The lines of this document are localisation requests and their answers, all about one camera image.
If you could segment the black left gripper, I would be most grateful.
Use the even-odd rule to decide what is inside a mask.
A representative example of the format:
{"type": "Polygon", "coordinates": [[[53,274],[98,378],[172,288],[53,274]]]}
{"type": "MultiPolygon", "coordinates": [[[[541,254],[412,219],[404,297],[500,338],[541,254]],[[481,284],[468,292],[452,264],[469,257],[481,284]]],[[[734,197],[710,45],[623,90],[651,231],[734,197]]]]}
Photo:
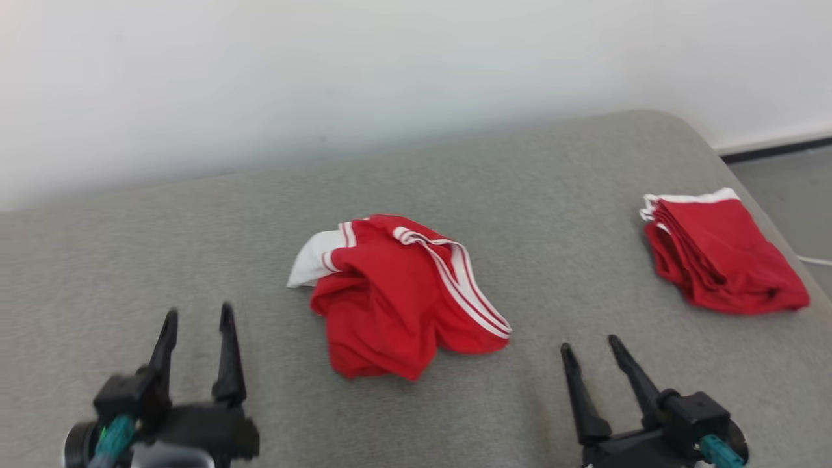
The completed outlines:
{"type": "Polygon", "coordinates": [[[93,399],[107,435],[113,433],[118,417],[139,424],[114,468],[231,468],[237,460],[250,462],[261,453],[261,433],[242,407],[247,388],[231,302],[221,305],[220,361],[211,402],[180,406],[170,402],[170,365],[178,329],[179,313],[171,308],[148,369],[111,376],[93,399]]]}

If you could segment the grey fabric sofa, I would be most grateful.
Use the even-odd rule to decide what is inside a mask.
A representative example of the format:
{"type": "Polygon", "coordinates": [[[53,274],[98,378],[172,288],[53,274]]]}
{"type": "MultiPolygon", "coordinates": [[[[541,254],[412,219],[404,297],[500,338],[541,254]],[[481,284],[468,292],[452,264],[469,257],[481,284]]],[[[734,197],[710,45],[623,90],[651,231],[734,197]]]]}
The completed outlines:
{"type": "Polygon", "coordinates": [[[582,468],[716,405],[832,468],[832,302],[686,122],[632,110],[0,214],[0,468],[582,468]]]}

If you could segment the red basketball jersey white trim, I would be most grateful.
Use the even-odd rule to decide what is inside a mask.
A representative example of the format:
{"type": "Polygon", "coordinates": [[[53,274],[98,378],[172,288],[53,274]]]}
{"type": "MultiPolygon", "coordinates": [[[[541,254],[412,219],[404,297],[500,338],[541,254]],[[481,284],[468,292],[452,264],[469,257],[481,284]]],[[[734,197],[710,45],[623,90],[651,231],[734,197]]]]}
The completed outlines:
{"type": "Polygon", "coordinates": [[[499,352],[512,327],[476,283],[466,247],[407,217],[372,215],[311,236],[287,286],[311,287],[333,370],[418,380],[440,349],[499,352]]]}

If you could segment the red shorts white stripe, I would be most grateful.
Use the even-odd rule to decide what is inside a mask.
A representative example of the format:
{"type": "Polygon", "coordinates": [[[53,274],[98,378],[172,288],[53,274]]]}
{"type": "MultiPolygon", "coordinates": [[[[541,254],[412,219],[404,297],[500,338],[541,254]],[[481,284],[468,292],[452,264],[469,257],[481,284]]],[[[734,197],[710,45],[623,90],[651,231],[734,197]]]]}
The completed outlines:
{"type": "Polygon", "coordinates": [[[740,316],[799,311],[811,297],[739,196],[646,194],[639,211],[655,270],[693,306],[740,316]]]}

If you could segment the black baseboard strip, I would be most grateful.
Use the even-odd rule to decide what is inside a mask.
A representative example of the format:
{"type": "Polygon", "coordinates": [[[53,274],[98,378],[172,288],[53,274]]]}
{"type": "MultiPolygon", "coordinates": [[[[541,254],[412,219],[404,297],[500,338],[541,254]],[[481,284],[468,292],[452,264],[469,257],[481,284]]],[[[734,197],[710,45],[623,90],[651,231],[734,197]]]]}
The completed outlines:
{"type": "Polygon", "coordinates": [[[752,162],[770,157],[787,156],[794,153],[817,150],[818,148],[825,148],[832,146],[832,136],[820,137],[817,139],[793,142],[790,144],[781,144],[777,146],[764,146],[754,150],[746,151],[731,151],[720,154],[720,159],[725,164],[737,164],[744,162],[752,162]]]}

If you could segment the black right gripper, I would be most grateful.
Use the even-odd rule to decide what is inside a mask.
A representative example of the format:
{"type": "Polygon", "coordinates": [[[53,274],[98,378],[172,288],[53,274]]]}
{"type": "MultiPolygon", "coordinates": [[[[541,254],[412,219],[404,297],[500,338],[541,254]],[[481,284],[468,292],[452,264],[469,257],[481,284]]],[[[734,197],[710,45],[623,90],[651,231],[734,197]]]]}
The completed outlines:
{"type": "Polygon", "coordinates": [[[636,397],[642,424],[659,426],[613,435],[611,426],[595,408],[573,347],[562,344],[560,355],[575,432],[583,448],[582,468],[696,468],[705,464],[699,442],[710,434],[732,449],[731,414],[727,409],[704,392],[681,396],[672,390],[660,394],[658,408],[660,391],[621,338],[611,334],[607,342],[636,397]]]}

